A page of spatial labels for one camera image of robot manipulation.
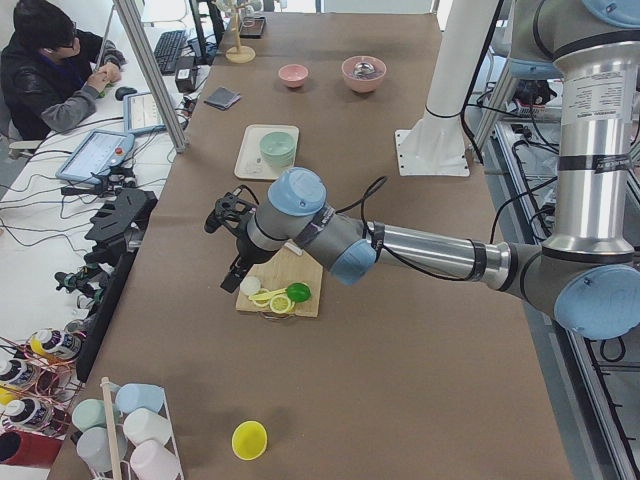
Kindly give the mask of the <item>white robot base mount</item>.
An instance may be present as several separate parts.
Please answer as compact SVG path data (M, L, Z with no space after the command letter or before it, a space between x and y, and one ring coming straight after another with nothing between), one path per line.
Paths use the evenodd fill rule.
M412 129L396 132L396 156L402 176L470 174L465 157L463 110L502 5L497 0L452 3L424 114Z

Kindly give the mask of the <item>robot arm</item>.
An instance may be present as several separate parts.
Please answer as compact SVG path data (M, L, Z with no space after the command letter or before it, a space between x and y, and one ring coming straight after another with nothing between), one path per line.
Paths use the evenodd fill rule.
M511 58L551 63L564 78L555 225L540 245L485 244L350 218L331 207L311 170L285 171L259 204L238 191L205 221L235 236L223 280L236 290L250 269L286 242L308 252L344 284L376 263L399 264L449 281L480 281L519 297L563 328L592 340L639 323L639 273L624 239L632 102L639 67L635 1L518 1Z

